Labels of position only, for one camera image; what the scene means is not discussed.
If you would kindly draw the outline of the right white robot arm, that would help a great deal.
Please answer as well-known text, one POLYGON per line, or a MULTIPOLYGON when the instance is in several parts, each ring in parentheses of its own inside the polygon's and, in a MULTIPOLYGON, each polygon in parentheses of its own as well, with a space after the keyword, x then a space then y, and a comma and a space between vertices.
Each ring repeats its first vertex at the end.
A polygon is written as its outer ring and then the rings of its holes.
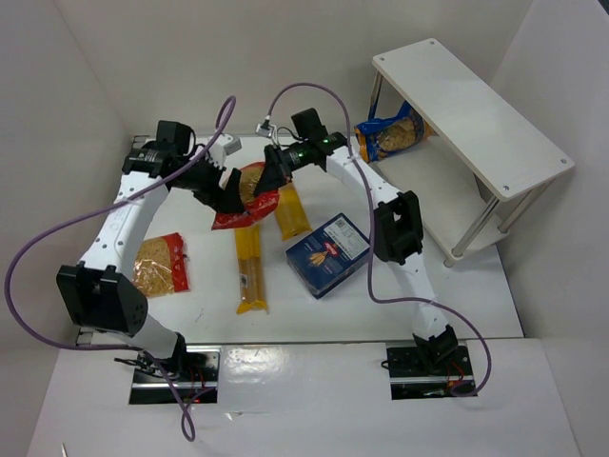
POLYGON ((389 184, 355 153, 350 140, 330 133, 315 109, 292 116, 298 139, 282 147, 266 117, 257 133, 270 138, 264 148, 265 167, 254 191, 259 195, 292 180, 292 173, 308 165, 320 167, 343 183, 366 205, 371 216, 370 250, 388 264, 400 281, 410 287, 406 299, 413 303, 410 322, 421 365, 436 373, 458 347, 458 339, 445 314, 436 304, 422 252, 423 227, 417 195, 389 184))

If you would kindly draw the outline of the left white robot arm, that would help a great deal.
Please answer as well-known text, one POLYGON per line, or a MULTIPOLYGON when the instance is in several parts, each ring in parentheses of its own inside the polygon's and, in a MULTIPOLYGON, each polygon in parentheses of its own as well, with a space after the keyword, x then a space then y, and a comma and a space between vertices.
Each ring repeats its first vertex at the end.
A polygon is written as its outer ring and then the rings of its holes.
POLYGON ((156 137, 134 147, 122 166, 117 209, 109 212, 95 241, 74 266, 60 267, 56 283, 73 324, 110 333, 150 354, 177 373, 193 365, 180 333, 148 313, 145 295, 131 281, 148 227, 171 189, 186 189, 215 211, 240 212, 241 173, 221 183, 228 155, 241 149, 234 135, 199 144, 192 128, 161 121, 156 137))

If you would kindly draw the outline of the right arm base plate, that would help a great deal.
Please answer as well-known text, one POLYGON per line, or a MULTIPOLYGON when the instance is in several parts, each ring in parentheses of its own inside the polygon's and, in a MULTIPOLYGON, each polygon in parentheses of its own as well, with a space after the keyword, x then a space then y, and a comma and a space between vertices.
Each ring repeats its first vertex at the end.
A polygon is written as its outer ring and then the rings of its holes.
POLYGON ((469 395, 476 388, 466 345, 459 345, 431 370, 423 365, 413 344, 388 345, 381 367, 388 373, 394 401, 454 398, 456 394, 469 395))

